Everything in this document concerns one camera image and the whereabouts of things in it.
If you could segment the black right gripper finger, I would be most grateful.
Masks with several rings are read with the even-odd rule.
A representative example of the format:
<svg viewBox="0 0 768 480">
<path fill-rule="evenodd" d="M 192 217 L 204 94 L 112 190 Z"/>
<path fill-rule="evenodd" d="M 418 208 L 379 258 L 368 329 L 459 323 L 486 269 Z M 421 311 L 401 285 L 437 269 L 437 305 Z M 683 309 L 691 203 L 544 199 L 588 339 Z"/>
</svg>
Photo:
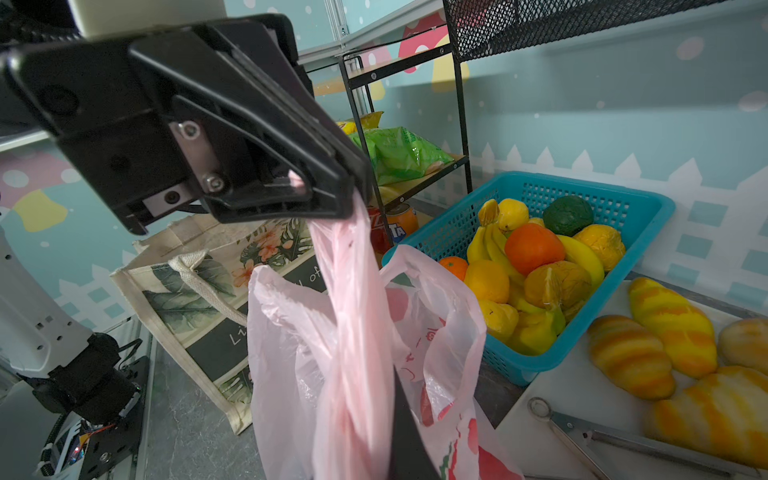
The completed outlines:
<svg viewBox="0 0 768 480">
<path fill-rule="evenodd" d="M 407 397 L 394 374 L 394 418 L 389 461 L 389 480 L 439 480 L 419 434 Z"/>
</svg>

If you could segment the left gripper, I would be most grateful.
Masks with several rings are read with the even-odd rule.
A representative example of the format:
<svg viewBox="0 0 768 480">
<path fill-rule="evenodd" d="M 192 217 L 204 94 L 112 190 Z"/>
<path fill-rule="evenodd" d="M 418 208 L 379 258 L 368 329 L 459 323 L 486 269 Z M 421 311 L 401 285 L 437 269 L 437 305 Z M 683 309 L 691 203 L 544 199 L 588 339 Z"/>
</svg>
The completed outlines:
<svg viewBox="0 0 768 480">
<path fill-rule="evenodd" d="M 345 219 L 371 195 L 282 14 L 14 46 L 1 86 L 134 235 L 177 211 Z"/>
</svg>

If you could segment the pink plastic grocery bag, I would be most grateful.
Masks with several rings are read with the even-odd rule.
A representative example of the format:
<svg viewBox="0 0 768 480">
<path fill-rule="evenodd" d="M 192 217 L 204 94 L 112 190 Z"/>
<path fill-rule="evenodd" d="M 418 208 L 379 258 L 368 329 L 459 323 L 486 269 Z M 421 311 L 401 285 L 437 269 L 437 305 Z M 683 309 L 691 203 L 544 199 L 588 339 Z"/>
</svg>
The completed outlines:
<svg viewBox="0 0 768 480">
<path fill-rule="evenodd" d="M 388 479 L 397 373 L 440 479 L 519 479 L 476 401 L 476 296 L 422 252 L 379 265 L 363 201 L 308 224 L 325 291 L 267 266 L 248 285 L 253 430 L 269 479 Z"/>
</svg>

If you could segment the beige canvas tote bag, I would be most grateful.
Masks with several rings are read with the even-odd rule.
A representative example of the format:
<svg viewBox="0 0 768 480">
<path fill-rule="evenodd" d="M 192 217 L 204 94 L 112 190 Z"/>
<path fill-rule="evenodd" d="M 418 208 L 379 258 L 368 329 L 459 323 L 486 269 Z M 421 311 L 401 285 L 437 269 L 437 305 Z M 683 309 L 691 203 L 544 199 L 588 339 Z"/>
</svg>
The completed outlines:
<svg viewBox="0 0 768 480">
<path fill-rule="evenodd" d="M 138 254 L 111 278 L 139 320 L 228 419 L 252 422 L 248 284 L 268 266 L 288 281 L 325 289 L 301 219 L 222 224 L 208 214 L 135 242 Z"/>
</svg>

